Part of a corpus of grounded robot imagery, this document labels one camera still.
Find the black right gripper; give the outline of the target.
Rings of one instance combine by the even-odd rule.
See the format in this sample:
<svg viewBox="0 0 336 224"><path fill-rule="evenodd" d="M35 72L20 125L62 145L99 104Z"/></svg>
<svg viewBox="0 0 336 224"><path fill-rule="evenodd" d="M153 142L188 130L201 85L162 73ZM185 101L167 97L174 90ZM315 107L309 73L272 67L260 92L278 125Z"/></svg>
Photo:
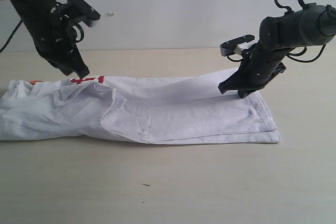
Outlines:
<svg viewBox="0 0 336 224"><path fill-rule="evenodd" d="M239 73L234 73L225 81L218 85L221 94L227 91L238 90L238 96L243 99L250 94L263 89L278 74L286 70L286 66L281 62L286 56L286 49L266 50L258 42L251 52L251 56L244 60L239 67L242 80Z"/></svg>

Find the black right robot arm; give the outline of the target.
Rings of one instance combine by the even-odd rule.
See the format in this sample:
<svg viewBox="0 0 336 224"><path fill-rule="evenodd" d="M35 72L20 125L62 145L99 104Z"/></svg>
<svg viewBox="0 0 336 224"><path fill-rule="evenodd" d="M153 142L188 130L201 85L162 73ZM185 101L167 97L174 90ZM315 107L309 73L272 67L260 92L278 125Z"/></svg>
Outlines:
<svg viewBox="0 0 336 224"><path fill-rule="evenodd" d="M244 43L255 38L244 35L220 45L221 55L240 55L240 66L228 79L218 85L221 93L236 90L240 98L263 89L286 70L282 60L291 57L296 48L325 47L335 37L335 8L311 3L297 12L281 17L266 17L260 24L259 40L244 49Z"/></svg>

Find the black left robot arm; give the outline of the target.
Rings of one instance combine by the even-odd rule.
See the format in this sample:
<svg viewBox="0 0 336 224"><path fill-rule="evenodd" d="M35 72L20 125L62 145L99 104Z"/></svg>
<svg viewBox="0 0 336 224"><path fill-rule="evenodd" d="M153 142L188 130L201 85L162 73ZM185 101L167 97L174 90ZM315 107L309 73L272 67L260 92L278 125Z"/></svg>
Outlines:
<svg viewBox="0 0 336 224"><path fill-rule="evenodd" d="M32 37L38 54L68 76L87 76L74 40L64 28L56 0L9 0Z"/></svg>

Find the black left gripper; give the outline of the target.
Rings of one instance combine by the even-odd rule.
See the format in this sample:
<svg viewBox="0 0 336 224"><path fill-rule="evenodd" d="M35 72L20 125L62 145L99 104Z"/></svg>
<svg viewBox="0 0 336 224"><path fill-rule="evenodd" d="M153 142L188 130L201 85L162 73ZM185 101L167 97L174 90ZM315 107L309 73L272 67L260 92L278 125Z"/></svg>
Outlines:
<svg viewBox="0 0 336 224"><path fill-rule="evenodd" d="M84 78L90 71L75 43L73 24L61 8L26 6L23 8L23 23L40 56L64 75L75 72L79 78Z"/></svg>

